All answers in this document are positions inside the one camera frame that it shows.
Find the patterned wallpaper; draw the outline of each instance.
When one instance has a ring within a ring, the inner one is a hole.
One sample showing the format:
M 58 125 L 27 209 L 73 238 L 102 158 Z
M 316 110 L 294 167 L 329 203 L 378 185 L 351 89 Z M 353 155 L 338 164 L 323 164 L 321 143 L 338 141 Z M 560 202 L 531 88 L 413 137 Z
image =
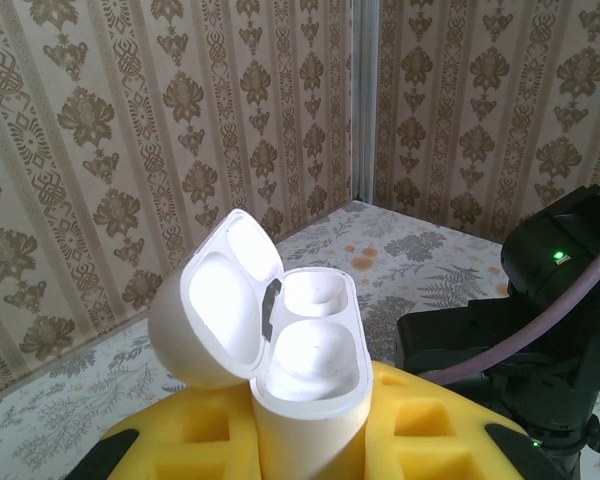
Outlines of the patterned wallpaper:
M 502 241 L 600 182 L 600 1 L 382 0 L 375 202 Z
M 346 0 L 0 0 L 0 390 L 146 309 L 234 207 L 350 198 Z

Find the table surface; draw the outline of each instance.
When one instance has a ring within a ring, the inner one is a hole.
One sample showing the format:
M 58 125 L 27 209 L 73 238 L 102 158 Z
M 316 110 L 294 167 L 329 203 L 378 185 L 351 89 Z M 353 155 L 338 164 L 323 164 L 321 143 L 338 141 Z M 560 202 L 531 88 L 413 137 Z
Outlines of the table surface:
M 499 245 L 359 202 L 278 250 L 286 269 L 327 266 L 353 276 L 369 352 L 390 364 L 405 313 L 506 295 Z M 0 402 L 0 480 L 62 479 L 112 425 L 182 388 L 153 355 L 144 320 L 68 356 Z M 600 455 L 589 449 L 582 478 L 600 479 Z

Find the open lid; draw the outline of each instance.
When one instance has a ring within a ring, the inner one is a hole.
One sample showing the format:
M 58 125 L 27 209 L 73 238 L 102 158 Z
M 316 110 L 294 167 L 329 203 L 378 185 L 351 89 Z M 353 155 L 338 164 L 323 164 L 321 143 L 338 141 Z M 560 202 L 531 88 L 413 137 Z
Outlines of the open lid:
M 199 353 L 207 374 L 250 379 L 266 367 L 283 274 L 273 242 L 243 210 L 229 213 L 198 248 L 182 271 L 180 298 L 199 342 L 191 347 L 206 350 Z

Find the purple cable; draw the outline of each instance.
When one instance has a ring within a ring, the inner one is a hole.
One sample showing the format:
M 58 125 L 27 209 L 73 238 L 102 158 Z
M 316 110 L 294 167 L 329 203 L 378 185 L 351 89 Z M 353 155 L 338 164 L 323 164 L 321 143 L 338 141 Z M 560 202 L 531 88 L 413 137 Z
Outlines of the purple cable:
M 531 342 L 544 335 L 550 328 L 562 320 L 587 293 L 600 281 L 600 254 L 591 262 L 582 275 L 544 312 L 538 315 L 526 327 L 520 329 L 506 340 L 486 352 L 443 370 L 434 370 L 423 375 L 430 382 L 447 385 L 472 375 L 509 358 Z

